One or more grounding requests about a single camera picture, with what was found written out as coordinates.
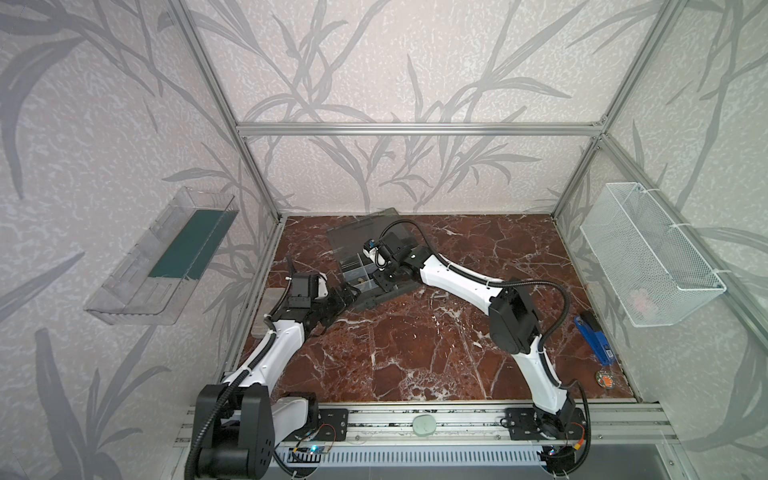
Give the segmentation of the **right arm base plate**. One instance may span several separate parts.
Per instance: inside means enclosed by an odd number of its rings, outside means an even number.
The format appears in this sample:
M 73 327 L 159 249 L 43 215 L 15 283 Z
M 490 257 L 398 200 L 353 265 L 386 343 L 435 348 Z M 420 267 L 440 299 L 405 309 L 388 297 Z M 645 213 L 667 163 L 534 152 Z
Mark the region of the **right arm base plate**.
M 556 418 L 538 412 L 533 407 L 511 407 L 504 410 L 499 421 L 511 440 L 576 442 L 587 425 L 583 411 L 575 410 L 571 419 L 558 426 Z

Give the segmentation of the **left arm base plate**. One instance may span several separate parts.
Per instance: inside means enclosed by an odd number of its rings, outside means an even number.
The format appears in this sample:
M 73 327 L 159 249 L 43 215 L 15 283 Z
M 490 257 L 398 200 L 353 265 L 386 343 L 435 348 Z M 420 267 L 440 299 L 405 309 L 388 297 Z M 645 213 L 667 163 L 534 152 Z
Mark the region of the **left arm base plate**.
M 349 427 L 350 411 L 346 408 L 321 408 L 317 419 L 296 437 L 302 441 L 345 441 Z

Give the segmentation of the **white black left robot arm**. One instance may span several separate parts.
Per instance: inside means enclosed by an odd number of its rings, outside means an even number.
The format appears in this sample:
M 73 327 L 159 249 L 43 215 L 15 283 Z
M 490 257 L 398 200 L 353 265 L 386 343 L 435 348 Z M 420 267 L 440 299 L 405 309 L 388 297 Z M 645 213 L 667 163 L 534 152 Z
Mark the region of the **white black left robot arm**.
M 295 274 L 272 309 L 254 351 L 224 380 L 197 396 L 186 479 L 260 479 L 289 435 L 315 428 L 312 394 L 271 402 L 289 361 L 319 325 L 328 327 L 360 296 L 347 283 L 331 286 L 315 274 Z

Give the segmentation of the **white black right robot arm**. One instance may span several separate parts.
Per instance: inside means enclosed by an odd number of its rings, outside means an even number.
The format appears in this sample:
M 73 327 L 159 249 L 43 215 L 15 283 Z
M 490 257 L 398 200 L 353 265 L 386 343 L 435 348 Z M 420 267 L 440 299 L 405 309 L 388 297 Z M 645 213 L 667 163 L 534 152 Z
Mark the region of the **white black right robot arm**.
M 567 433 L 576 410 L 569 388 L 557 376 L 545 351 L 545 342 L 567 319 L 571 297 L 562 285 L 548 280 L 503 281 L 458 265 L 429 243 L 409 246 L 394 232 L 364 243 L 363 253 L 376 267 L 375 281 L 387 289 L 401 278 L 441 289 L 487 316 L 491 340 L 512 355 L 531 393 L 537 428 L 547 438 Z M 550 287 L 560 293 L 563 307 L 548 330 L 540 328 L 531 286 Z

